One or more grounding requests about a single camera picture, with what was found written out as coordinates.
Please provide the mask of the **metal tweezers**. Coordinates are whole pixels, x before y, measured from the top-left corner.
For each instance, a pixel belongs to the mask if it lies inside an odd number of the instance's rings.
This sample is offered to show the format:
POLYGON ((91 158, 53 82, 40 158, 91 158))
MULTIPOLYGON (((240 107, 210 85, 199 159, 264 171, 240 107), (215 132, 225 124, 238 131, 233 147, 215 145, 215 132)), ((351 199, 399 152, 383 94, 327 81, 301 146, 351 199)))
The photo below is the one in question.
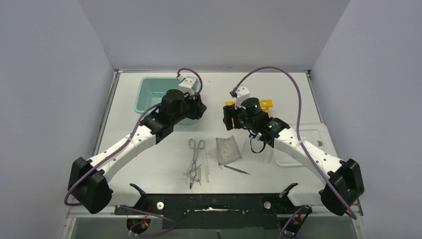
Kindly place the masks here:
POLYGON ((242 174, 250 175, 249 172, 246 172, 244 170, 237 169, 237 168, 234 168, 234 167, 231 167, 231 166, 228 166, 228 165, 224 165, 224 168, 227 168, 227 169, 230 169, 232 171, 239 172, 239 173, 242 173, 242 174))

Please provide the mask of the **metal crucible tongs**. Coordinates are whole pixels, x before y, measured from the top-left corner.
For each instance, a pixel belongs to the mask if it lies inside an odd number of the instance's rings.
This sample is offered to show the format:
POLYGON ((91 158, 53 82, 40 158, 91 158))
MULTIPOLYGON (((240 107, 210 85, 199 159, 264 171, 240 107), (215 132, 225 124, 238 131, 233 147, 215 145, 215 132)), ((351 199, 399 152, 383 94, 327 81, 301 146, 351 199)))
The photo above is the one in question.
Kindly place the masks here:
POLYGON ((193 150, 192 162, 191 162, 190 168, 189 168, 189 169, 192 169, 192 168, 198 167, 197 166, 197 159, 198 159, 198 155, 199 155, 199 150, 205 148, 205 141, 199 140, 199 142, 196 142, 195 139, 191 138, 191 139, 189 139, 188 146, 189 146, 190 149, 193 150))

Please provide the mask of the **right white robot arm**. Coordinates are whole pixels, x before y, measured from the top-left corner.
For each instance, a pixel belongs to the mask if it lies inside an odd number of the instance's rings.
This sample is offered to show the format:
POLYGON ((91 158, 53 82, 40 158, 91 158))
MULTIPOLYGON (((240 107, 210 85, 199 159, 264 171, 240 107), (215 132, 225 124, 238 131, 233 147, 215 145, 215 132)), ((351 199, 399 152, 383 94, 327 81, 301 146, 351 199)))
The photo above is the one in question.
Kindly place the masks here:
POLYGON ((279 118, 264 112, 257 98, 248 98, 238 108, 223 107, 223 123, 227 130, 246 129, 265 145, 279 150, 318 176, 325 184, 318 191, 320 201, 331 213, 354 217, 351 205, 364 193, 360 165, 330 155, 301 137, 279 118))

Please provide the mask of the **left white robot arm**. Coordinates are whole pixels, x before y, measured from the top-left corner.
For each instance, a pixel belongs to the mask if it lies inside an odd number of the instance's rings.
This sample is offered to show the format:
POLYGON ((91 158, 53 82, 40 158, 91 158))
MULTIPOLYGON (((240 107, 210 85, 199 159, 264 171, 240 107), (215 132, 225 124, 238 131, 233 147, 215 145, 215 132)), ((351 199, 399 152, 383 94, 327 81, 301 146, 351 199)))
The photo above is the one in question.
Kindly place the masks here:
POLYGON ((168 90, 161 103, 150 114, 142 114, 125 138, 89 159, 77 158, 70 171, 65 200, 73 196, 76 205, 91 214, 103 210, 112 200, 109 181, 143 151, 157 145, 184 119, 199 120, 206 106, 199 93, 189 95, 177 89, 168 90))

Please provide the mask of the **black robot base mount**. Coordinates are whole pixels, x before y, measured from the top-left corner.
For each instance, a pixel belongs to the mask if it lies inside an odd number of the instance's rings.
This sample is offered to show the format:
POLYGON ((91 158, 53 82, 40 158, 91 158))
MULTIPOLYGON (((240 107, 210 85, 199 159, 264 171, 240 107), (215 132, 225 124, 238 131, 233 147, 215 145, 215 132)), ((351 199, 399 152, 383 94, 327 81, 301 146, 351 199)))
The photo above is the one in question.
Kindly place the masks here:
POLYGON ((116 206, 114 213, 128 216, 127 228, 146 234, 152 219, 161 220, 163 232, 187 229, 275 230, 297 233, 313 212, 294 206, 282 193, 152 194, 141 192, 134 206, 116 206))

